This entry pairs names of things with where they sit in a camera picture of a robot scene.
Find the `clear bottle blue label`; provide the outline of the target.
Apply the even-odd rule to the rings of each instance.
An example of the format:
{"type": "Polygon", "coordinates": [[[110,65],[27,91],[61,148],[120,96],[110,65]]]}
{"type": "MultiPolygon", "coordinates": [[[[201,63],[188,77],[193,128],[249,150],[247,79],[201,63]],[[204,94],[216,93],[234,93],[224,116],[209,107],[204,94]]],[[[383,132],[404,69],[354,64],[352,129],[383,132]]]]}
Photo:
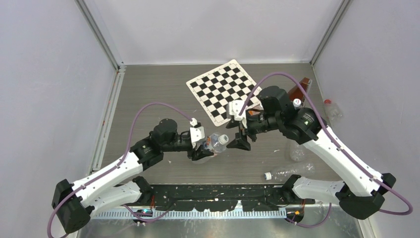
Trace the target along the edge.
{"type": "Polygon", "coordinates": [[[192,163],[203,164],[203,163],[207,162],[208,160],[210,160],[211,158],[215,157],[216,155],[225,151],[226,150],[226,145],[228,143],[225,144],[225,145],[220,144],[219,141],[218,141],[218,138],[219,138],[220,135],[223,135],[223,134],[213,133],[210,136],[208,136],[208,138],[205,142],[202,143],[203,147],[205,149],[211,150],[214,153],[214,155],[211,156],[211,157],[204,158],[200,161],[192,161],[192,163]]]}

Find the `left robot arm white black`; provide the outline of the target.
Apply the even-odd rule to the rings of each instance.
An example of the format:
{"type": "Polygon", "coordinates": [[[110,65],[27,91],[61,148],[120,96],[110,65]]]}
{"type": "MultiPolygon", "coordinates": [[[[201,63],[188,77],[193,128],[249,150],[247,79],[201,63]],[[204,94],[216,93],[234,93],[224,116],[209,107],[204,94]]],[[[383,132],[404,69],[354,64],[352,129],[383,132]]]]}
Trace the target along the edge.
{"type": "Polygon", "coordinates": [[[58,182],[52,199],[53,216],[59,219],[65,233],[80,230],[94,215],[112,207],[134,202],[147,205],[152,192],[145,181],[135,179],[121,187],[117,184],[159,163],[165,152],[186,152],[192,161],[212,155],[200,144],[206,137],[201,123],[193,123],[182,133],[177,128],[176,121],[163,119],[149,136],[105,168],[74,182],[58,182]]]}

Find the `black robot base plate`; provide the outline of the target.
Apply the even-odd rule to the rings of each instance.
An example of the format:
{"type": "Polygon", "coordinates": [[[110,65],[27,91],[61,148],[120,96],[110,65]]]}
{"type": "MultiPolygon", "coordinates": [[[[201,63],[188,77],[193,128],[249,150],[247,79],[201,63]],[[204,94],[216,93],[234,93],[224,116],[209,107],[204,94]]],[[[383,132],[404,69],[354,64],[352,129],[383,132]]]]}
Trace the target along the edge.
{"type": "Polygon", "coordinates": [[[312,205],[313,199],[300,199],[274,184],[156,184],[147,196],[148,205],[161,211],[204,212],[274,211],[288,205],[312,205]]]}

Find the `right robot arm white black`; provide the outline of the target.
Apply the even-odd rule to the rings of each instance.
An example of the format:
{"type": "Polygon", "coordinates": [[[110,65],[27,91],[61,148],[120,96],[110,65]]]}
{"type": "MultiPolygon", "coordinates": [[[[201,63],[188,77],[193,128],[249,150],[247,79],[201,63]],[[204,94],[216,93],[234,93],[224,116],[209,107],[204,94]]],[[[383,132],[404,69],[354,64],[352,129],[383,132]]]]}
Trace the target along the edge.
{"type": "Polygon", "coordinates": [[[290,175],[281,193],[288,203],[300,199],[314,199],[339,205],[350,216],[364,220],[382,207],[387,187],[396,179],[390,173],[379,173],[361,161],[346,146],[338,145],[338,138],[324,119],[318,119],[313,109],[291,100],[287,92],[277,86],[260,91],[262,109],[255,115],[243,111],[245,102],[229,102],[226,110],[231,117],[227,127],[238,127],[235,139],[228,148],[249,151],[250,143],[259,133],[278,130],[286,138],[318,155],[339,176],[339,181],[322,181],[301,175],[290,175]]]}

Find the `white green bottle cap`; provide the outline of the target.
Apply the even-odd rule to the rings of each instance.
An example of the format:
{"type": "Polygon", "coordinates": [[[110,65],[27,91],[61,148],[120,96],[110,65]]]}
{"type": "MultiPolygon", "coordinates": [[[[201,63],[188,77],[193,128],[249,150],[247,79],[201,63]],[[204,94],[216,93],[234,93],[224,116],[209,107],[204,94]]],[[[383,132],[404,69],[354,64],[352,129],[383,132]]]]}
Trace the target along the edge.
{"type": "Polygon", "coordinates": [[[229,137],[226,134],[220,135],[218,141],[220,144],[225,145],[229,142],[229,137]]]}

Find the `clear plastic bottle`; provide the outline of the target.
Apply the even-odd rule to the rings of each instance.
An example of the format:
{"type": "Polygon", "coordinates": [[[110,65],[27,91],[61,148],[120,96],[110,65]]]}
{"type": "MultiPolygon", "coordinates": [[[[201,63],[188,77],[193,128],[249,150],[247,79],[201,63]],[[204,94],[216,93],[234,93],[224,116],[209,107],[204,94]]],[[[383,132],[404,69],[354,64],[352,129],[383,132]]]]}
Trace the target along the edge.
{"type": "Polygon", "coordinates": [[[304,177],[315,174],[315,166],[309,162],[298,162],[283,167],[277,167],[264,173],[263,177],[268,181],[286,182],[291,175],[301,175],[304,177]]]}

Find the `orange crushed plastic bottle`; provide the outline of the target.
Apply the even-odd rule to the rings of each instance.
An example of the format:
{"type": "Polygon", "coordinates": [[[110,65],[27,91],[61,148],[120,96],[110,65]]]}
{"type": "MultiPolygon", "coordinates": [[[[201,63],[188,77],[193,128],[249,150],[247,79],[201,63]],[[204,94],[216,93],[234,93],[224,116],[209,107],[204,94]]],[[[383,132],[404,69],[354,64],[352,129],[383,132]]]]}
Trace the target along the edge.
{"type": "Polygon", "coordinates": [[[259,110],[259,109],[249,109],[249,110],[247,110],[247,113],[249,114],[249,116],[258,115],[261,112],[262,112],[262,110],[259,110]]]}

